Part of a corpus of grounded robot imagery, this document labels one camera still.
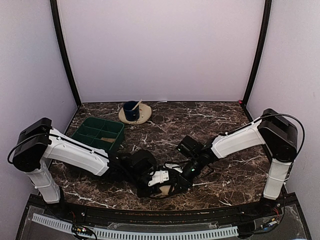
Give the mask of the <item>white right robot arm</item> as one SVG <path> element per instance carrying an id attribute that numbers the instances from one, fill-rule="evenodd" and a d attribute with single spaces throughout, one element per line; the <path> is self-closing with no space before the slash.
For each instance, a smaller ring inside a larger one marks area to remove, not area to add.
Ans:
<path id="1" fill-rule="evenodd" d="M 290 119 L 294 120 L 295 117 L 268 108 L 262 116 L 247 125 L 219 134 L 205 144 L 185 136 L 176 149 L 190 160 L 177 174 L 169 195 L 188 190 L 193 185 L 194 178 L 208 164 L 254 146 L 266 146 L 272 161 L 262 194 L 263 200 L 255 205 L 255 213 L 266 217 L 274 210 L 274 201 L 279 197 L 292 165 L 303 147 L 303 144 L 298 142 L 298 129 Z"/>

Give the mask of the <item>black frame post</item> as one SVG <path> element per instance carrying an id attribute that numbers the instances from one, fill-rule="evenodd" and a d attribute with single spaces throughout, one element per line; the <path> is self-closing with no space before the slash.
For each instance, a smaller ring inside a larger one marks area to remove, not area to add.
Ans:
<path id="1" fill-rule="evenodd" d="M 67 48 L 65 44 L 65 39 L 63 35 L 62 24 L 60 20 L 59 9 L 58 9 L 58 1 L 50 0 L 49 2 L 50 2 L 51 15 L 52 15 L 55 34 L 56 34 L 56 39 L 57 39 L 62 63 L 64 66 L 65 74 L 66 74 L 68 84 L 69 84 L 73 99 L 75 101 L 75 104 L 77 108 L 79 108 L 82 105 L 82 101 L 76 86 L 76 81 L 74 79 L 69 56 L 67 53 Z"/>
<path id="2" fill-rule="evenodd" d="M 272 0 L 264 1 L 263 15 L 262 15 L 257 47 L 256 47 L 250 75 L 248 78 L 247 86 L 244 92 L 243 99 L 241 101 L 241 106 L 243 109 L 246 108 L 248 105 L 248 102 L 255 84 L 255 80 L 257 77 L 258 69 L 260 66 L 264 45 L 265 45 L 265 40 L 267 36 L 268 26 L 269 26 L 272 2 L 273 2 Z"/>

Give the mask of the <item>tan sock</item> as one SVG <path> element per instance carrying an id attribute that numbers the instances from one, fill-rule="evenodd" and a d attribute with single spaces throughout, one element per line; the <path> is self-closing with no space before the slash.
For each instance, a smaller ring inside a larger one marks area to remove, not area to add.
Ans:
<path id="1" fill-rule="evenodd" d="M 108 143 L 114 143 L 116 141 L 116 138 L 101 137 L 100 140 L 108 142 Z"/>

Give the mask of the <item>black right frame post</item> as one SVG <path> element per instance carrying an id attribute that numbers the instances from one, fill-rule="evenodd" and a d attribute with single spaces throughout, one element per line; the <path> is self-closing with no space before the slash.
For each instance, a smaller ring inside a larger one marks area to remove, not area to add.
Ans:
<path id="1" fill-rule="evenodd" d="M 257 47 L 256 47 L 250 75 L 248 78 L 247 86 L 244 92 L 243 99 L 241 101 L 241 106 L 243 109 L 246 108 L 248 105 L 248 102 L 255 84 L 255 80 L 257 77 L 258 69 L 260 66 L 264 45 L 265 45 L 265 40 L 267 36 L 268 26 L 269 26 L 272 2 L 273 2 L 272 0 L 264 1 L 263 15 L 262 15 Z"/>

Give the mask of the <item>striped brown red sock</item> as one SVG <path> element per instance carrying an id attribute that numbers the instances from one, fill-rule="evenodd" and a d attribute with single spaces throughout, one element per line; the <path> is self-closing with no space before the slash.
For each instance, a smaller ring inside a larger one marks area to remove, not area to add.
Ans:
<path id="1" fill-rule="evenodd" d="M 159 187 L 159 190 L 159 196 L 169 196 L 173 192 L 174 187 L 172 185 L 162 185 Z"/>

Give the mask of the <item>green plastic divided tray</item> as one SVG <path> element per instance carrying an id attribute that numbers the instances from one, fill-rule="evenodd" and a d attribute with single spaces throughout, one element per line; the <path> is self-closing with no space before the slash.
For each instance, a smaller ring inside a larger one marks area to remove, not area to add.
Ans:
<path id="1" fill-rule="evenodd" d="M 116 153 L 122 144 L 125 134 L 125 125 L 122 122 L 88 117 L 71 136 L 72 139 L 107 153 Z M 100 138 L 116 138 L 113 143 Z"/>

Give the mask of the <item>black front rail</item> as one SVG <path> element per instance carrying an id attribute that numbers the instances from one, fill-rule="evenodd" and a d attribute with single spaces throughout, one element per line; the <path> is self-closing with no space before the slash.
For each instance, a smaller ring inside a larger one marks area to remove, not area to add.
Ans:
<path id="1" fill-rule="evenodd" d="M 142 211 L 94 207 L 67 202 L 65 207 L 75 213 L 81 223 L 105 224 L 107 222 L 134 224 L 174 224 L 221 220 L 223 223 L 245 222 L 257 219 L 253 213 L 256 203 L 231 207 L 198 210 Z"/>

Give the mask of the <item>black left frame post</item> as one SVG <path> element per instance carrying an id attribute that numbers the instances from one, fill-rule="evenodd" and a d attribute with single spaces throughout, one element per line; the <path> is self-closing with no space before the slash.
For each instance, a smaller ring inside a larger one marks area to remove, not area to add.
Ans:
<path id="1" fill-rule="evenodd" d="M 65 39 L 63 35 L 62 24 L 60 20 L 59 9 L 58 9 L 58 1 L 50 0 L 49 2 L 50 2 L 51 15 L 52 15 L 55 34 L 56 34 L 56 39 L 57 39 L 62 63 L 64 66 L 65 74 L 66 74 L 68 84 L 69 84 L 73 99 L 75 101 L 75 104 L 77 108 L 79 108 L 82 105 L 82 101 L 76 86 L 76 81 L 74 79 L 69 56 L 67 53 L 67 48 L 65 44 Z"/>

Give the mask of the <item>wooden stick in cup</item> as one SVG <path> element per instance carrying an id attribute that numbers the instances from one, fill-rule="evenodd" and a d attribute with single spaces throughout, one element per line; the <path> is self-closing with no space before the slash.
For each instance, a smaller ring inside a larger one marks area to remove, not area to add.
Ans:
<path id="1" fill-rule="evenodd" d="M 131 109 L 132 111 L 134 111 L 141 103 L 142 103 L 143 99 L 140 99 L 137 104 Z"/>

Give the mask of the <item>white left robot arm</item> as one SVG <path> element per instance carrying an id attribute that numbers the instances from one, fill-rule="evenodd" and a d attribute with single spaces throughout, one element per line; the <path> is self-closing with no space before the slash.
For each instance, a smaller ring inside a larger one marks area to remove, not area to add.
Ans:
<path id="1" fill-rule="evenodd" d="M 157 167 L 149 156 L 143 158 L 142 169 L 138 170 L 132 158 L 119 159 L 103 149 L 67 137 L 52 127 L 51 119 L 43 117 L 20 133 L 7 161 L 28 175 L 43 200 L 51 204 L 51 210 L 60 218 L 67 218 L 71 208 L 62 200 L 63 191 L 48 170 L 46 161 L 49 159 L 67 163 L 109 181 L 128 181 L 141 190 L 152 190 L 170 179 L 169 170 Z"/>

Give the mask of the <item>dark blue cup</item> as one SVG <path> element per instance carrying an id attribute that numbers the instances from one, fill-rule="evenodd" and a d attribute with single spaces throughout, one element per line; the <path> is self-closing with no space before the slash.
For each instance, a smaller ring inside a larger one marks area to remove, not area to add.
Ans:
<path id="1" fill-rule="evenodd" d="M 140 117 L 140 110 L 137 106 L 135 109 L 134 107 L 138 104 L 137 101 L 127 101 L 123 104 L 123 111 L 125 115 L 125 119 L 129 122 L 137 121 Z"/>

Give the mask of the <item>small circuit board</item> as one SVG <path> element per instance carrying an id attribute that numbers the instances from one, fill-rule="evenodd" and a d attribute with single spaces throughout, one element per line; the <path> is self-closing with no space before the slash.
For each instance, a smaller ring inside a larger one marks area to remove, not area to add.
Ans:
<path id="1" fill-rule="evenodd" d="M 73 224 L 71 227 L 71 232 L 76 236 L 90 237 L 93 235 L 92 230 L 81 225 Z"/>

